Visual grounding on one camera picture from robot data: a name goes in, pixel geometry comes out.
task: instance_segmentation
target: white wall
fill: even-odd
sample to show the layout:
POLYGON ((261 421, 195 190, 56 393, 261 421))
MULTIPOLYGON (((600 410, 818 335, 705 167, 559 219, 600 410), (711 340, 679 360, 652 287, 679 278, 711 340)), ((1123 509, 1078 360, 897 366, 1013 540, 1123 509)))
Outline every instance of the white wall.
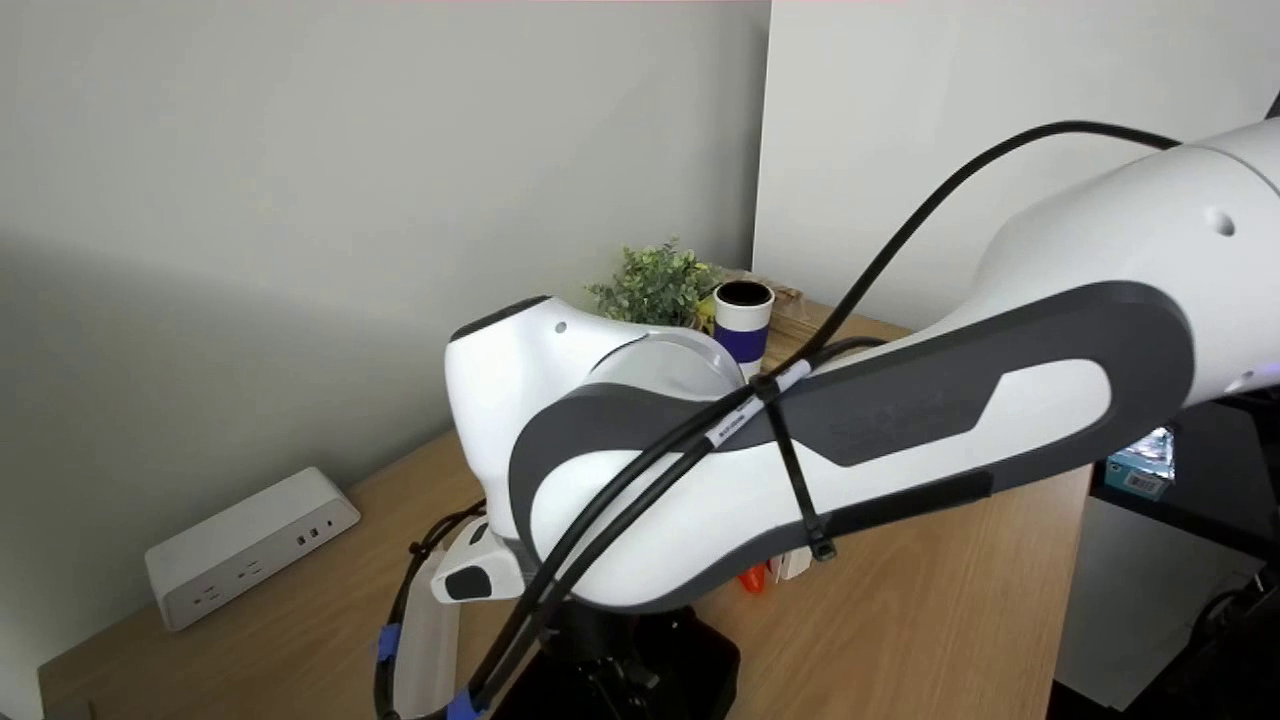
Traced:
MULTIPOLYGON (((1044 120, 1230 131, 1280 91, 1275 0, 778 0, 757 260, 843 298, 893 227, 979 148, 1044 120)), ((893 263, 865 314, 949 314, 1021 208, 1136 158, 1049 141, 975 175, 893 263)))
POLYGON ((748 248, 765 0, 0 5, 0 712, 140 551, 438 434, 445 335, 748 248))

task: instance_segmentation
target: wooden desk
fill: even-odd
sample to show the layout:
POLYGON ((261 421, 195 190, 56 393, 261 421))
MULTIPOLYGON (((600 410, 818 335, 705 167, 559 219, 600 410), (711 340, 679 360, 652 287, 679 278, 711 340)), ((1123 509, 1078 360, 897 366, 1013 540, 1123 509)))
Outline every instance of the wooden desk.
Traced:
MULTIPOLYGON (((820 314, 780 306, 774 357, 820 314)), ((737 720, 1039 720, 1080 546, 1089 475, 1070 474, 983 504, 843 538, 818 573, 745 598, 726 586, 701 617, 745 651, 737 720)), ((458 438, 438 438, 352 487, 350 538, 186 635, 143 610, 39 669, 47 708, 98 720, 363 720, 371 640, 407 546, 482 486, 458 438)), ((463 669, 508 603, 467 610, 463 669)))

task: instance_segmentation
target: cup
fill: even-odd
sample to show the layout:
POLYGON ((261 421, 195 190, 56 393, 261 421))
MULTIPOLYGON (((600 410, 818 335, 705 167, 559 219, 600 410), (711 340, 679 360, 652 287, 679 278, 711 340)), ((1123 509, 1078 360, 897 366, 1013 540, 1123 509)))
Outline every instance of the cup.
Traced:
POLYGON ((765 366, 770 347, 774 287, 759 280, 729 280, 718 287, 711 335, 729 347, 745 380, 765 366))

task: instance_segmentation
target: potted plant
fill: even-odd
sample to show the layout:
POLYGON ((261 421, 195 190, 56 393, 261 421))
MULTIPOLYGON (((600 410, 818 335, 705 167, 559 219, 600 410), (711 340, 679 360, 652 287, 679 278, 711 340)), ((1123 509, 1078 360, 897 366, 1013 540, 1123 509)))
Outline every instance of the potted plant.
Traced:
POLYGON ((677 244, 624 248, 610 285, 594 285, 595 310, 633 324, 709 330, 718 272, 677 244))

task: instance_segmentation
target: black cable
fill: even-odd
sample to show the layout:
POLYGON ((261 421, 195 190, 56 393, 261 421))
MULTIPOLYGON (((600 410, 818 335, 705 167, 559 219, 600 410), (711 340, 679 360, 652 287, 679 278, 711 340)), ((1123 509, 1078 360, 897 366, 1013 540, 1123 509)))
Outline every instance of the black cable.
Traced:
POLYGON ((805 482, 805 470, 801 470, 801 456, 796 456, 796 441, 794 441, 788 415, 780 414, 778 402, 765 402, 765 414, 770 414, 770 426, 774 426, 774 441, 778 441, 778 447, 783 456, 788 482, 794 482, 794 498, 796 498, 801 523, 805 523, 805 546, 812 550, 818 559, 823 559, 823 558, 836 551, 836 546, 832 546, 830 519, 818 517, 818 504, 812 504, 812 493, 807 493, 807 482, 805 482))
POLYGON ((696 470, 705 456, 711 451, 711 444, 701 444, 694 451, 683 451, 665 475, 656 475, 611 523, 600 528, 600 538, 594 538, 594 546, 574 558, 574 566, 565 568, 565 577, 553 586, 548 600, 531 612, 529 632, 517 635, 517 645, 506 651, 506 660, 493 673, 493 684, 474 691, 475 708, 485 708, 506 684, 508 677, 522 669, 522 658, 531 648, 531 640, 539 635, 539 627, 553 624, 553 617, 559 612, 565 598, 578 588, 578 582, 595 566, 595 558, 610 551, 610 546, 627 534, 690 470, 696 470))
POLYGON ((1148 148, 1171 148, 1171 137, 1158 137, 1143 128, 1123 128, 1123 125, 1096 125, 1096 120, 1060 120, 1060 125, 1039 125, 1039 128, 1026 128, 1016 137, 1008 137, 1006 143, 983 148, 979 158, 971 158, 969 164, 962 164, 939 190, 930 191, 930 202, 888 235, 888 244, 876 251, 876 260, 857 278, 857 285, 843 291, 843 301, 832 310, 832 318, 823 319, 820 334, 807 335, 807 343, 796 357, 812 357, 820 351, 836 330, 848 319, 848 314, 870 298, 870 287, 881 280, 881 272, 888 269, 888 260, 915 235, 915 227, 979 167, 989 167, 992 159, 1038 143, 1044 137, 1111 137, 1111 141, 1127 141, 1127 143, 1148 143, 1148 148))
POLYGON ((548 559, 531 573, 525 598, 517 600, 513 617, 506 619, 502 635, 488 645, 485 660, 475 666, 467 688, 474 695, 485 695, 488 677, 496 673, 506 645, 517 640, 517 632, 525 627, 525 619, 531 617, 531 603, 546 598, 546 588, 555 582, 559 566, 568 559, 568 551, 581 546, 581 538, 606 517, 606 509, 638 482, 644 475, 650 463, 656 463, 661 456, 677 451, 679 444, 690 444, 690 438, 709 434, 726 414, 734 414, 740 402, 748 402, 753 387, 737 387, 734 395, 701 410, 696 415, 690 415, 683 426, 677 426, 673 434, 665 434, 656 444, 650 444, 633 463, 624 463, 594 500, 585 514, 578 514, 578 519, 559 534, 555 550, 548 551, 548 559))
MULTIPOLYGON (((778 373, 770 373, 765 380, 778 380, 780 373, 788 373, 801 360, 832 360, 836 351, 823 351, 830 340, 842 334, 842 324, 853 318, 853 310, 870 298, 870 287, 881 280, 881 272, 897 260, 897 251, 915 235, 915 227, 979 167, 989 167, 992 159, 1044 141, 1044 137, 1070 137, 1070 131, 1086 131, 1086 137, 1111 137, 1111 141, 1132 141, 1132 143, 1148 143, 1148 148, 1171 148, 1178 141, 1158 137, 1158 131, 1140 131, 1140 128, 1123 128, 1123 125, 1096 125, 1096 120, 1060 120, 1060 125, 1039 125, 1027 128, 1021 137, 1008 137, 1006 143, 992 143, 989 153, 971 158, 969 164, 962 164, 937 191, 930 191, 930 202, 893 231, 893 241, 876 251, 876 260, 857 278, 857 285, 843 291, 843 301, 830 314, 830 319, 820 324, 820 334, 807 335, 805 347, 796 347, 778 373)), ((624 474, 618 474, 606 493, 594 498, 594 504, 578 517, 578 534, 559 538, 559 546, 553 550, 553 558, 539 566, 535 582, 525 588, 517 612, 508 617, 502 640, 488 648, 485 666, 474 677, 474 700, 485 708, 496 688, 506 688, 508 673, 517 669, 517 660, 529 651, 529 645, 535 640, 535 632, 553 619, 555 603, 574 592, 574 586, 589 573, 589 566, 606 551, 589 551, 600 540, 618 540, 633 519, 633 509, 650 509, 661 493, 667 493, 696 461, 705 461, 711 447, 696 447, 690 456, 679 456, 656 486, 650 486, 642 493, 638 504, 627 504, 578 559, 574 568, 553 582, 565 566, 565 558, 574 551, 574 546, 595 523, 595 517, 606 517, 606 509, 638 482, 644 475, 644 470, 652 470, 665 451, 690 444, 696 434, 711 427, 726 414, 734 414, 748 393, 734 393, 734 402, 718 402, 709 406, 701 415, 683 421, 679 427, 665 434, 661 444, 652 444, 650 451, 642 451, 624 474)))

